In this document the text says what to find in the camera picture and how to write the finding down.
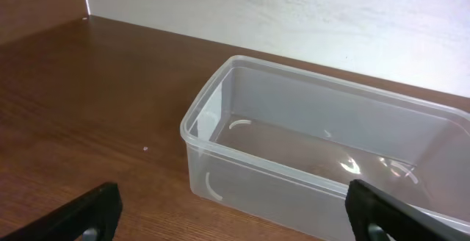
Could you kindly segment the clear plastic container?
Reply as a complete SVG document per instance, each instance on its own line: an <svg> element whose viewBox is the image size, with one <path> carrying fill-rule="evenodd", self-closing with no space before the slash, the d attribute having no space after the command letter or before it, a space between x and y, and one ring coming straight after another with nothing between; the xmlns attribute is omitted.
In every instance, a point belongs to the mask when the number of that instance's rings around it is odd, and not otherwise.
<svg viewBox="0 0 470 241"><path fill-rule="evenodd" d="M324 240L352 240L361 179L469 231L469 114L252 57L228 59L180 125L191 191Z"/></svg>

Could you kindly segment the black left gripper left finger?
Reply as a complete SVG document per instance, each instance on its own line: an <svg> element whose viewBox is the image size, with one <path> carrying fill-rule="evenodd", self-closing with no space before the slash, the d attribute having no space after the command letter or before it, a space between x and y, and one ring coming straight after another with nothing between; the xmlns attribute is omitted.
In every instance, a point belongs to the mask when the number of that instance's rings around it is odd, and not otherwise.
<svg viewBox="0 0 470 241"><path fill-rule="evenodd" d="M118 185L105 182L1 241L76 240L88 230L95 232L94 240L112 241L122 210Z"/></svg>

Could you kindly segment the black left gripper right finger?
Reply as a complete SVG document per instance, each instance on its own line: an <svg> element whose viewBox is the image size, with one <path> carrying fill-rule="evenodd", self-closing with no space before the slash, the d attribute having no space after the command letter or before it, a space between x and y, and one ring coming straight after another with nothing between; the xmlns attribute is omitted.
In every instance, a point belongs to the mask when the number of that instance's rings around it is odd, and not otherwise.
<svg viewBox="0 0 470 241"><path fill-rule="evenodd" d="M371 184L350 182L345 208L356 241L469 241L469 235Z"/></svg>

